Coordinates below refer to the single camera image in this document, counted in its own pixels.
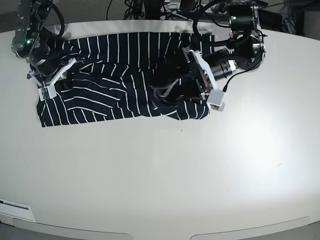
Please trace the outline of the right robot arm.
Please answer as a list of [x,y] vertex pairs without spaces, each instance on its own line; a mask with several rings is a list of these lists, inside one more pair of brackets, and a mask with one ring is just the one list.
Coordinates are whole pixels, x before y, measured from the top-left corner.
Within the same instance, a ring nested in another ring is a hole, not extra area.
[[[45,28],[51,11],[60,21],[57,35]],[[55,84],[65,80],[67,71],[77,62],[75,58],[63,61],[60,52],[48,44],[48,41],[62,39],[64,18],[52,0],[21,0],[17,20],[11,51],[29,64],[27,78],[35,81],[41,100],[53,99],[57,95]]]

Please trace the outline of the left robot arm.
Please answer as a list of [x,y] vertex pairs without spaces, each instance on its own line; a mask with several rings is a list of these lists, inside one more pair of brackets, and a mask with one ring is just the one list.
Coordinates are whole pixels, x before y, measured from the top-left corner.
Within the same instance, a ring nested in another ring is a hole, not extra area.
[[[205,39],[198,29],[200,18],[209,8],[217,5],[226,7],[227,28],[230,30],[226,40]],[[220,49],[203,55],[191,45],[181,48],[181,76],[188,82],[186,87],[178,90],[178,98],[222,106],[231,80],[259,68],[266,56],[265,34],[261,30],[258,6],[253,1],[213,0],[197,9],[192,30],[200,43]]]

